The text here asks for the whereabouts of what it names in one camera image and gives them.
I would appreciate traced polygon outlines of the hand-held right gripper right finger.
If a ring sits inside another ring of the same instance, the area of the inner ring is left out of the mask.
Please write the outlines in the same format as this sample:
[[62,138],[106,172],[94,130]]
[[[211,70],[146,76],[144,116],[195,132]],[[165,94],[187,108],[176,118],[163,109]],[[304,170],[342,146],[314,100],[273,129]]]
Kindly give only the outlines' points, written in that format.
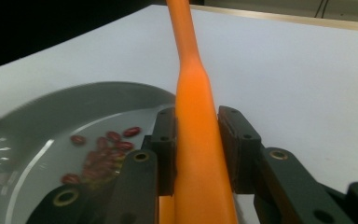
[[229,106],[219,107],[218,124],[232,190],[254,194],[252,173],[261,148],[260,135],[239,110]]

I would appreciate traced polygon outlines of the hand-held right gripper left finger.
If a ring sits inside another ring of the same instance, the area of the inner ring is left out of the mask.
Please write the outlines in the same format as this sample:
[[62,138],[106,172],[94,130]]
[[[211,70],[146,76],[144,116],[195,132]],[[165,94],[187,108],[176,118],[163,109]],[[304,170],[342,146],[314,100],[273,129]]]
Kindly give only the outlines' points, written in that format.
[[157,113],[153,132],[144,137],[143,149],[153,151],[158,158],[158,195],[172,196],[176,178],[177,126],[175,109]]

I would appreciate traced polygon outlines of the orange brush with grey bristles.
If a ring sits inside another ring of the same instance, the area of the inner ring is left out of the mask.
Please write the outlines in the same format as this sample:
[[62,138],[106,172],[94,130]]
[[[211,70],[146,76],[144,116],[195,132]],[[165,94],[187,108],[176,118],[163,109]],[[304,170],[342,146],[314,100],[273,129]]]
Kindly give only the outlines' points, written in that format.
[[213,93],[188,0],[166,0],[179,55],[175,224],[238,224]]

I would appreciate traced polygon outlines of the red kidney beans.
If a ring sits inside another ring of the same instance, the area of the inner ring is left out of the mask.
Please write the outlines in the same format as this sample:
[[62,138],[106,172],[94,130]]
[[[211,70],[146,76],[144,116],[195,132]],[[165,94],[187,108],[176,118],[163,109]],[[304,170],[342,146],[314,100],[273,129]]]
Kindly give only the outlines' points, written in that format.
[[67,173],[61,177],[63,184],[84,184],[92,179],[117,177],[127,154],[135,150],[133,142],[127,141],[140,134],[138,126],[130,127],[122,133],[108,131],[105,136],[99,136],[95,141],[95,148],[85,157],[80,174]]

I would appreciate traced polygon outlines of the grey dustpan with orange lip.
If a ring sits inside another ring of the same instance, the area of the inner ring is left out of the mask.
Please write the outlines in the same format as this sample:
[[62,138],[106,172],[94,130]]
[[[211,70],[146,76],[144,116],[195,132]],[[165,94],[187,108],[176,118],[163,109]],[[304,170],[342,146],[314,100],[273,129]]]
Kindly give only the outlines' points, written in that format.
[[25,224],[36,206],[80,172],[108,131],[150,134],[172,93],[145,84],[103,82],[43,96],[0,118],[0,224]]

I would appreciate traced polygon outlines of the beige wooden cabinet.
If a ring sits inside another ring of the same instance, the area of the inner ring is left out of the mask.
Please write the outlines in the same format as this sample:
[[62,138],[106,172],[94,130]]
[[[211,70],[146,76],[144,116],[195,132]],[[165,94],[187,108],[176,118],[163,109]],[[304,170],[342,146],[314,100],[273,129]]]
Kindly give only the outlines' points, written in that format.
[[209,7],[358,21],[358,0],[204,0]]

